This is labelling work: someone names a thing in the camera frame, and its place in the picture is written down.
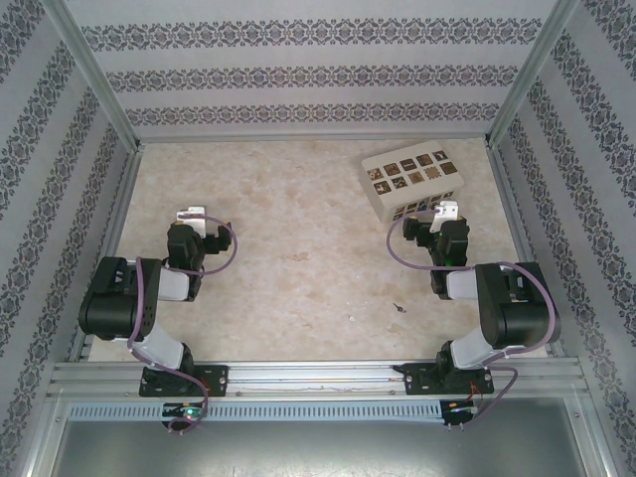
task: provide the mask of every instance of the metal rail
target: metal rail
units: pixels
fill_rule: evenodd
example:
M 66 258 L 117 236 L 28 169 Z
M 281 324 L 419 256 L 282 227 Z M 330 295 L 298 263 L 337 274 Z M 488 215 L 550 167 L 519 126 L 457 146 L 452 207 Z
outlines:
M 409 400 L 465 396 L 407 396 L 394 365 L 408 361 L 217 363 L 230 367 L 227 395 L 211 400 Z M 577 358 L 511 359 L 519 379 L 507 398 L 589 396 Z M 48 401 L 150 400 L 138 394 L 138 363 L 60 363 L 47 389 Z M 510 374 L 493 372 L 495 392 Z M 170 400 L 158 397 L 154 400 Z

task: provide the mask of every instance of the marble floor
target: marble floor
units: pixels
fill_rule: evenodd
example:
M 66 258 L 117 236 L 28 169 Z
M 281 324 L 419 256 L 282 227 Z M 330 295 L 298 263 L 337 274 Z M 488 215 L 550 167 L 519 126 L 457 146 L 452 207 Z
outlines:
M 441 301 L 427 272 L 387 253 L 356 165 L 418 140 L 153 144 L 146 147 L 118 254 L 167 255 L 177 210 L 231 220 L 238 256 L 195 302 L 160 302 L 157 320 L 197 360 L 424 359 L 478 324 L 476 302 Z M 517 258 L 481 139 L 444 140 L 466 185 L 469 263 Z M 404 258 L 424 249 L 399 236 Z M 206 268 L 227 258 L 209 256 Z M 400 313 L 394 304 L 402 307 Z M 92 361 L 125 361 L 95 339 Z

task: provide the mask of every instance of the floral stripe pattern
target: floral stripe pattern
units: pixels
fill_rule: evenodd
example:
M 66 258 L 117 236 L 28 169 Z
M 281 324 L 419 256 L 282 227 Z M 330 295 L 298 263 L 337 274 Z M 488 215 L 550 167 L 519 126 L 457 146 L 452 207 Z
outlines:
M 24 369 L 18 379 L 18 387 L 8 408 L 7 418 L 2 423 L 0 434 L 0 473 L 11 475 L 11 466 L 16 460 L 18 447 L 24 437 L 28 416 L 33 407 L 45 362 L 49 357 L 58 324 L 63 317 L 66 297 L 73 284 L 73 277 L 81 258 L 92 215 L 97 207 L 101 188 L 113 159 L 118 138 L 114 128 L 109 125 L 99 146 L 86 186 L 81 195 L 73 226 L 69 231 L 55 272 L 51 291 L 47 295 L 42 315 L 37 322 L 36 332 L 29 345 L 29 354 L 24 361 Z
M 636 81 L 636 16 L 634 7 L 626 0 L 584 0 L 587 11 L 594 17 L 607 41 Z
M 552 56 L 585 116 L 589 130 L 605 153 L 605 160 L 628 199 L 629 207 L 636 208 L 636 148 L 625 134 L 625 128 L 569 33 L 563 32 L 556 41 Z
M 585 171 L 570 145 L 563 123 L 539 79 L 528 91 L 528 100 L 541 124 L 544 138 L 555 156 L 556 165 L 565 180 L 569 195 L 574 200 L 587 239 L 601 266 L 607 288 L 612 292 L 612 300 L 624 320 L 623 326 L 634 338 L 632 345 L 636 346 L 636 285 L 631 279 L 631 273 L 626 271 L 625 258 L 614 242 L 614 234 L 609 230 L 602 209 L 598 207 L 598 200 L 588 185 Z
M 116 92 L 333 86 L 509 86 L 517 67 L 273 67 L 109 73 Z
M 83 27 L 96 52 L 299 45 L 520 44 L 541 19 L 388 18 L 201 22 Z
M 27 225 L 22 243 L 18 246 L 13 266 L 9 268 L 0 290 L 0 357 L 9 342 L 11 328 L 20 314 L 25 293 L 40 261 L 40 253 L 49 239 L 49 232 L 58 214 L 71 175 L 80 157 L 81 149 L 93 123 L 99 103 L 88 88 L 62 143 L 54 166 Z
M 7 11 L 2 14 L 0 22 L 0 84 L 22 49 L 33 35 L 36 26 L 44 17 L 44 8 L 38 0 L 16 0 L 11 3 Z
M 548 192 L 548 186 L 539 168 L 535 152 L 521 120 L 517 116 L 508 129 L 516 153 L 521 162 L 526 181 L 533 196 L 533 202 L 541 218 L 544 232 L 549 241 L 552 260 L 558 267 L 558 273 L 571 311 L 581 334 L 581 342 L 589 354 L 595 377 L 598 379 L 605 405 L 609 409 L 609 418 L 614 431 L 622 442 L 622 450 L 627 455 L 629 470 L 636 473 L 636 428 L 634 410 L 630 408 L 629 397 L 621 388 L 622 382 L 617 377 L 617 368 L 612 360 L 607 340 L 599 330 L 596 313 L 590 305 L 589 296 L 582 280 L 576 261 L 572 257 L 570 244 L 563 233 L 557 209 Z M 504 169 L 509 182 L 510 172 L 504 162 Z M 517 196 L 517 208 L 521 213 L 521 204 Z
M 126 167 L 128 165 L 128 160 L 131 158 L 131 153 L 126 154 L 126 157 L 123 160 L 122 166 L 121 166 L 121 170 L 119 171 L 119 177 L 117 178 L 117 185 L 115 186 L 115 190 L 112 194 L 112 201 L 110 201 L 110 207 L 108 208 L 108 216 L 107 219 L 105 221 L 105 225 L 103 230 L 101 231 L 101 236 L 99 237 L 99 248 L 97 250 L 97 253 L 95 254 L 95 259 L 93 261 L 92 264 L 92 273 L 90 274 L 90 276 L 94 275 L 95 270 L 97 269 L 97 264 L 99 263 L 99 258 L 101 257 L 101 250 L 104 246 L 104 241 L 106 240 L 106 234 L 108 233 L 108 227 L 110 226 L 110 218 L 112 217 L 112 212 L 115 209 L 115 205 L 117 204 L 117 200 L 119 199 L 119 187 L 121 186 L 121 182 L 123 181 L 123 176 L 126 172 Z M 88 289 L 90 288 L 90 282 L 86 285 L 86 291 L 88 291 Z M 69 348 L 67 349 L 67 358 L 65 359 L 66 362 L 71 360 L 71 353 L 73 352 L 73 344 L 76 341 L 76 338 L 78 336 L 78 330 L 80 329 L 80 325 L 78 324 L 78 321 L 76 321 L 75 327 L 73 329 L 73 332 L 71 334 L 71 340 L 69 341 Z
M 31 161 L 31 154 L 75 65 L 67 47 L 60 43 L 0 153 L 0 220 L 4 219 L 3 212 L 9 207 L 11 196 L 20 184 L 25 166 Z
M 490 121 L 495 103 L 276 104 L 127 109 L 133 126 L 360 121 Z

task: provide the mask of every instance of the black mounting bracket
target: black mounting bracket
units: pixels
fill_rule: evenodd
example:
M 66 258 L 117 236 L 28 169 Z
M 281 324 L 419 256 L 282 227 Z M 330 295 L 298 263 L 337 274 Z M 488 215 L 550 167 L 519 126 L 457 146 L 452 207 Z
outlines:
M 228 389 L 229 369 L 222 365 L 195 365 L 192 376 L 204 384 L 211 398 L 224 398 Z M 143 398 L 202 398 L 203 392 L 188 380 L 146 367 L 141 375 L 139 395 Z
M 394 370 L 404 375 L 404 389 L 407 396 L 428 395 L 470 395 L 471 382 L 484 395 L 495 392 L 493 378 L 489 371 L 454 370 L 442 375 L 435 363 L 405 363 L 394 366 Z

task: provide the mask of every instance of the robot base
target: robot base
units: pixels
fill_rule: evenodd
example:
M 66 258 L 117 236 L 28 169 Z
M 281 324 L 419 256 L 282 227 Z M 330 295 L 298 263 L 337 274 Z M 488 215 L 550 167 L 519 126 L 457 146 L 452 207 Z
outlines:
M 180 372 L 201 381 L 211 398 L 224 398 L 228 388 L 227 366 L 195 365 L 190 349 L 184 344 Z M 194 383 L 164 371 L 144 368 L 139 384 L 139 395 L 143 398 L 202 398 L 201 389 Z
M 408 396 L 425 395 L 470 395 L 473 383 L 484 395 L 495 392 L 489 371 L 460 370 L 453 365 L 450 341 L 437 353 L 435 363 L 405 363 L 394 366 L 404 375 L 404 386 Z

